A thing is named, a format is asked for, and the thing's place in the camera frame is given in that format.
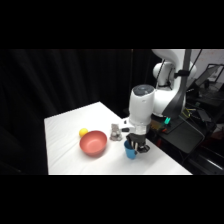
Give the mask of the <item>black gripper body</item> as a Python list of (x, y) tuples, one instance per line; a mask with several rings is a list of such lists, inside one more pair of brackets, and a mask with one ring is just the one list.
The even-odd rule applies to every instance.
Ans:
[(146, 137), (144, 135), (137, 135), (137, 134), (134, 134), (134, 133), (129, 133), (126, 136), (126, 139), (127, 139), (128, 143), (130, 144), (130, 146), (131, 146), (131, 141), (137, 142), (139, 144), (138, 147), (147, 145), (146, 144)]

